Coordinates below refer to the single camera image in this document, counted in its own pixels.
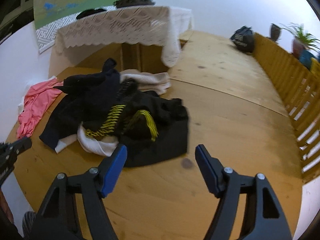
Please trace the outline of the black yellow-striped shorts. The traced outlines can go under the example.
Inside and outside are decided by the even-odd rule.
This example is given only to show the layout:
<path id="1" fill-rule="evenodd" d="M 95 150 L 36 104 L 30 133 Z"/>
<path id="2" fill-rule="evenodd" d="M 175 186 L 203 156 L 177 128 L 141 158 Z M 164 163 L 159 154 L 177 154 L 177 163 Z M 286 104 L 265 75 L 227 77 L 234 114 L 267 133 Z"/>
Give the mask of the black yellow-striped shorts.
<path id="1" fill-rule="evenodd" d="M 127 148 L 125 167 L 142 167 L 186 154 L 188 123 L 180 98 L 164 99 L 154 91 L 137 91 L 117 101 L 96 131 L 80 128 L 86 139 L 95 142 L 115 137 Z"/>

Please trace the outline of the grey shoe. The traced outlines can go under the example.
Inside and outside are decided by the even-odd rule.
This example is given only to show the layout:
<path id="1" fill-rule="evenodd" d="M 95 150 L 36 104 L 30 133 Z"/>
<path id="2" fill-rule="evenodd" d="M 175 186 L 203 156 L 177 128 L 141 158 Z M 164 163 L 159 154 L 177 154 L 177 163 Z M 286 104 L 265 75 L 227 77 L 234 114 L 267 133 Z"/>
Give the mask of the grey shoe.
<path id="1" fill-rule="evenodd" d="M 24 239 L 29 239 L 36 215 L 37 213 L 34 211 L 28 211 L 24 214 L 22 219 L 22 230 L 23 230 Z"/>

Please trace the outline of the pink garment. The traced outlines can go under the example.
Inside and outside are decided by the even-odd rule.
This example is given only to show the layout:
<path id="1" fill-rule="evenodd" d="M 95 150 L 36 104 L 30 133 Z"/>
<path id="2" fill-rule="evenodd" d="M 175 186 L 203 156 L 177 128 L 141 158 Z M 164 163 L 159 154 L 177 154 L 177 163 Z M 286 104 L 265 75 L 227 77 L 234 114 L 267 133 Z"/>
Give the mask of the pink garment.
<path id="1" fill-rule="evenodd" d="M 23 108 L 18 116 L 17 139 L 30 137 L 33 134 L 45 112 L 62 93 L 56 87 L 62 85 L 63 81 L 54 76 L 30 86 L 24 96 Z"/>

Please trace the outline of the navy dark garment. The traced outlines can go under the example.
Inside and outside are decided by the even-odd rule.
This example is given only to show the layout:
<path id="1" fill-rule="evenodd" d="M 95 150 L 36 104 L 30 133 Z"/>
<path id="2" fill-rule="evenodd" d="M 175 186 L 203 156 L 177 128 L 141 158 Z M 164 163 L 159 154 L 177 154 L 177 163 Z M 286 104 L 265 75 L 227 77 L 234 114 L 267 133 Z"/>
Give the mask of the navy dark garment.
<path id="1" fill-rule="evenodd" d="M 120 81 L 117 62 L 109 58 L 102 71 L 94 74 L 72 75 L 55 88 L 65 93 L 51 113 L 39 139 L 52 150 L 59 140 L 75 135 L 78 127 L 97 131 L 106 121 L 111 108 L 122 98 L 134 93 L 134 79 Z"/>

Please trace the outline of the wooden low table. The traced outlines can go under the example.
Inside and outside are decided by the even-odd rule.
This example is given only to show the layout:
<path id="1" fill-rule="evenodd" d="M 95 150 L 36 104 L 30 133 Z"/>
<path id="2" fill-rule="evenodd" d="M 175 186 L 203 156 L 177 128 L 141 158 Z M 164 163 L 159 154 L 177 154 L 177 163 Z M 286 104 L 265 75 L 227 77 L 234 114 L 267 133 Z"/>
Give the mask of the wooden low table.
<path id="1" fill-rule="evenodd" d="M 167 72 L 168 67 L 161 61 L 162 47 L 142 44 L 117 44 L 81 46 L 67 48 L 59 54 L 52 49 L 49 76 L 64 79 L 70 75 L 91 74 L 102 70 L 109 58 L 116 60 L 116 70 L 137 69 L 152 74 Z"/>

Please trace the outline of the wooden slat fence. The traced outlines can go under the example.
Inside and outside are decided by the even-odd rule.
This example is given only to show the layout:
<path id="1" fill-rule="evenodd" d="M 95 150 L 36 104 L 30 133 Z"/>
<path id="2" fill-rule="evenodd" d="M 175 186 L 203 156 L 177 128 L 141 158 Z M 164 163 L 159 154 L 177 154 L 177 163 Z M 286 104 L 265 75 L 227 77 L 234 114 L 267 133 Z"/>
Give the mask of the wooden slat fence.
<path id="1" fill-rule="evenodd" d="M 319 177 L 319 79 L 276 42 L 254 34 L 253 57 L 289 116 L 299 148 L 304 184 Z"/>

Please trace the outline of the black cloth on table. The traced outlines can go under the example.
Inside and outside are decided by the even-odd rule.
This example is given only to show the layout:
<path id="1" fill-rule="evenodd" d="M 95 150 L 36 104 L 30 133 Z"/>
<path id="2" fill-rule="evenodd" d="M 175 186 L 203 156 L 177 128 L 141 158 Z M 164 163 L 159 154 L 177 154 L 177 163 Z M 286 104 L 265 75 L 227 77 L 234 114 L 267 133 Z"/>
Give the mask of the black cloth on table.
<path id="1" fill-rule="evenodd" d="M 88 17 L 90 15 L 94 15 L 94 14 L 98 14 L 100 12 L 105 12 L 106 10 L 103 9 L 103 8 L 98 8 L 98 9 L 87 9 L 87 10 L 84 10 L 82 11 L 80 14 L 78 14 L 76 16 L 76 19 L 79 20 L 81 18 L 85 18 L 85 17 Z"/>

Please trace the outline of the white knit sweater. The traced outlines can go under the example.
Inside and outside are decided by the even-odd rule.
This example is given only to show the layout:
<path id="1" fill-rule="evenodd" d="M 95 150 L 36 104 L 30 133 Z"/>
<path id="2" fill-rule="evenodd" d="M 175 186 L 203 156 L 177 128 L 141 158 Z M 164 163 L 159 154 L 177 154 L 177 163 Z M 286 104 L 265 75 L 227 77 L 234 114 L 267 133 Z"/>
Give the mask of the white knit sweater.
<path id="1" fill-rule="evenodd" d="M 167 72 L 151 74 L 139 72 L 136 69 L 128 69 L 120 72 L 120 82 L 132 78 L 138 83 L 141 91 L 155 91 L 158 95 L 166 93 L 170 88 L 170 77 Z M 118 146 L 118 139 L 114 136 L 105 136 L 100 140 L 85 135 L 85 129 L 79 125 L 77 133 L 60 139 L 55 147 L 55 152 L 60 153 L 67 146 L 78 141 L 80 146 L 88 153 L 94 153 L 103 157 L 109 157 Z"/>

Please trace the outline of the teal pot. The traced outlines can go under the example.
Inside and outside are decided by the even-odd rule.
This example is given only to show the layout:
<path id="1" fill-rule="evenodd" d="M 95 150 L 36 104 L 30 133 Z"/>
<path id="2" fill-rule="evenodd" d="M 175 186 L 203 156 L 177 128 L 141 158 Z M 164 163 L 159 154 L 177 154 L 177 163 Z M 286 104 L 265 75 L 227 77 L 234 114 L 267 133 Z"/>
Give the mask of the teal pot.
<path id="1" fill-rule="evenodd" d="M 299 56 L 299 61 L 308 70 L 310 70 L 310 68 L 311 68 L 312 59 L 315 59 L 315 56 L 313 55 L 313 53 L 309 52 L 306 49 L 302 50 L 302 52 Z"/>

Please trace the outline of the black plastic bag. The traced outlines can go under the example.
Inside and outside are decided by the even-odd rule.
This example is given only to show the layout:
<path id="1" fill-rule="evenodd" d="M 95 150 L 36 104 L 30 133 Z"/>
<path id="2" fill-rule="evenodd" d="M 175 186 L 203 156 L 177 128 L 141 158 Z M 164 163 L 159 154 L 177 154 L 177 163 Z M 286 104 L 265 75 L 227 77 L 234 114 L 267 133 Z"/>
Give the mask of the black plastic bag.
<path id="1" fill-rule="evenodd" d="M 254 35 L 251 27 L 242 26 L 230 37 L 236 48 L 244 53 L 252 53 L 254 50 Z"/>

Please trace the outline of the potted green plant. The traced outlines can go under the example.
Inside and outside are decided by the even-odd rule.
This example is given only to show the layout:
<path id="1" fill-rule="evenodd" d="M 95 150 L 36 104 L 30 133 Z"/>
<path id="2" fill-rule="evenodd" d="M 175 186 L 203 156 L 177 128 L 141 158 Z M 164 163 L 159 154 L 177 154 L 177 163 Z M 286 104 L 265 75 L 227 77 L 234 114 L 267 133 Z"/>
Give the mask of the potted green plant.
<path id="1" fill-rule="evenodd" d="M 288 25 L 282 24 L 282 30 L 288 31 L 292 36 L 292 54 L 295 58 L 299 59 L 304 50 L 317 51 L 319 50 L 319 39 L 304 29 L 303 24 L 289 23 Z"/>

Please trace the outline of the dark ceramic vase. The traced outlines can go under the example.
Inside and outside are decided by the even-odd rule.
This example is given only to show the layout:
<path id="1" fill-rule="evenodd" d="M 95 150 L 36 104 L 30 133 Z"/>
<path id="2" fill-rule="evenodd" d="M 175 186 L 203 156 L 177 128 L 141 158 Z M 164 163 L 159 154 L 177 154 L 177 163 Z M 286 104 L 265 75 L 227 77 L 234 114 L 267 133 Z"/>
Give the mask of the dark ceramic vase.
<path id="1" fill-rule="evenodd" d="M 279 40 L 280 35 L 281 35 L 281 27 L 272 23 L 270 26 L 270 39 L 273 42 L 277 42 Z"/>

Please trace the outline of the black teapot tray set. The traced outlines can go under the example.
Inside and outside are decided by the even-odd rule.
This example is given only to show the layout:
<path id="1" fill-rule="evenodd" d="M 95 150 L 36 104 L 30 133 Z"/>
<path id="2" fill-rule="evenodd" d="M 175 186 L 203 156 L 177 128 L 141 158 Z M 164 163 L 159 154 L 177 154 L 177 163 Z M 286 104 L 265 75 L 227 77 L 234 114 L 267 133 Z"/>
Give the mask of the black teapot tray set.
<path id="1" fill-rule="evenodd" d="M 155 5 L 153 0 L 117 0 L 113 3 L 116 8 Z"/>

